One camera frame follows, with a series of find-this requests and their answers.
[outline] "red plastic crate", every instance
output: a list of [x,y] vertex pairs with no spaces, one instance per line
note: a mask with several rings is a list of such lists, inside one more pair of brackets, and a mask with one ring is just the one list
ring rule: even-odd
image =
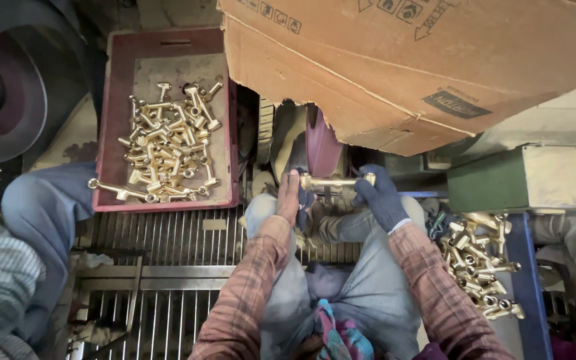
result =
[[[185,64],[187,59],[194,59],[196,55],[223,54],[223,33],[220,28],[177,28],[162,31],[144,31],[139,33],[118,33],[110,37],[108,46],[109,61],[106,68],[106,83],[104,86],[104,107],[102,111],[99,154],[97,157],[98,179],[116,185],[127,185],[129,166],[123,160],[125,147],[117,142],[120,136],[126,136],[130,132],[128,119],[130,118],[130,105],[128,96],[135,93],[136,72],[140,71],[136,64],[141,61],[153,61],[153,59]],[[192,68],[186,76],[186,82],[197,81],[193,78]],[[215,97],[224,97],[223,116],[218,116],[223,132],[222,136],[211,137],[210,152],[215,167],[222,169],[221,173],[215,171],[220,180],[217,188],[210,189],[211,195],[207,198],[198,196],[197,201],[163,202],[163,203],[139,203],[124,202],[116,199],[116,194],[105,190],[96,189],[93,192],[93,209],[95,211],[124,211],[124,212],[153,212],[153,211],[178,211],[207,208],[230,208],[236,206],[239,200],[238,194],[238,166],[237,166],[237,127],[236,127],[236,87],[229,81],[228,66],[223,61],[224,78],[223,89],[219,90]],[[202,79],[209,86],[214,84],[213,79]],[[176,94],[184,83],[173,83]],[[156,82],[150,84],[153,91],[157,91]],[[155,99],[144,99],[153,102]],[[222,138],[223,142],[213,141]]]

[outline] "person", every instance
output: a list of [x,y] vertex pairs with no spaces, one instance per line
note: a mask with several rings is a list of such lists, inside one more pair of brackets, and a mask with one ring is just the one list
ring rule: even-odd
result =
[[38,359],[68,276],[75,224],[93,215],[94,163],[38,170],[0,196],[0,359]]
[[[377,175],[375,185],[357,181],[354,203],[369,209],[316,224],[324,242],[364,242],[338,291],[328,289],[318,299],[293,255],[297,171],[282,176],[277,198],[252,200],[245,213],[246,254],[221,289],[190,359],[513,359],[448,275],[422,230],[420,205],[399,196],[383,167],[360,169],[367,172]],[[430,343],[420,353],[421,320]]]

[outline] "bare hand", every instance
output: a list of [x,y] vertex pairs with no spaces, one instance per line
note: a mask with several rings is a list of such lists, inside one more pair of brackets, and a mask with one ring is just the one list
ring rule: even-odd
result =
[[285,172],[279,184],[277,194],[277,215],[288,220],[290,225],[294,225],[299,210],[299,172],[291,170],[290,174]]

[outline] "cardboard box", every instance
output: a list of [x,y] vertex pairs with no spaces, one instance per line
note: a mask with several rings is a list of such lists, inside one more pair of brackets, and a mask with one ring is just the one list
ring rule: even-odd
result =
[[219,0],[230,76],[413,155],[576,88],[576,0]]

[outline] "norton logo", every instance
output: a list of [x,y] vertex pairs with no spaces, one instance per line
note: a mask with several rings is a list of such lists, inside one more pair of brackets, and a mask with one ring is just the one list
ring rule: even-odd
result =
[[436,94],[426,96],[422,100],[428,105],[434,106],[444,113],[448,113],[462,119],[472,119],[492,113],[490,110],[475,106],[446,91],[440,91]]

